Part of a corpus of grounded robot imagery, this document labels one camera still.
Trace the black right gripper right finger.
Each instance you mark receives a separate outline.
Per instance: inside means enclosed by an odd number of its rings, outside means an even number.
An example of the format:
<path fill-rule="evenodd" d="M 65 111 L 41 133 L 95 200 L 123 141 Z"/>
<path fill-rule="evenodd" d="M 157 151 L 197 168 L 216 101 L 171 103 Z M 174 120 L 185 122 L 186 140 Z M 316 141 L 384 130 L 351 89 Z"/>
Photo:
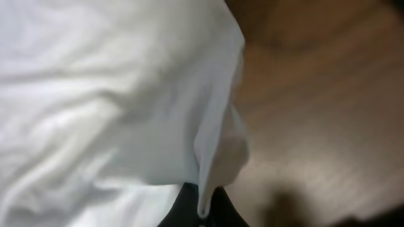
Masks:
<path fill-rule="evenodd" d="M 207 227 L 249 227 L 233 206 L 223 187 L 217 187 L 211 198 Z"/>

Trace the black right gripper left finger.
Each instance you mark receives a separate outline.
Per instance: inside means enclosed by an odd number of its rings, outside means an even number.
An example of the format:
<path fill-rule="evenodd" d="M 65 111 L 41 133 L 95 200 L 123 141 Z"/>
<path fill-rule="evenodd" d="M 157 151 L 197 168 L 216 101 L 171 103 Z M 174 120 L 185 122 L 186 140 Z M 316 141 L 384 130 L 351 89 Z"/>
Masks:
<path fill-rule="evenodd" d="M 158 227 L 198 227 L 198 186 L 184 183 L 169 213 Z"/>

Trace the white printed t-shirt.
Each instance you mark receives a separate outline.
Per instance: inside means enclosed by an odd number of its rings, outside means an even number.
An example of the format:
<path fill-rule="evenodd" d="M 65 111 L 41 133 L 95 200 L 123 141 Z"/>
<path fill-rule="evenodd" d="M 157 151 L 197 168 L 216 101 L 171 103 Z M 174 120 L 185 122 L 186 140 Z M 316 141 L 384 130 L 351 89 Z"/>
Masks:
<path fill-rule="evenodd" d="M 225 1 L 1 2 L 1 225 L 199 224 L 249 151 Z"/>

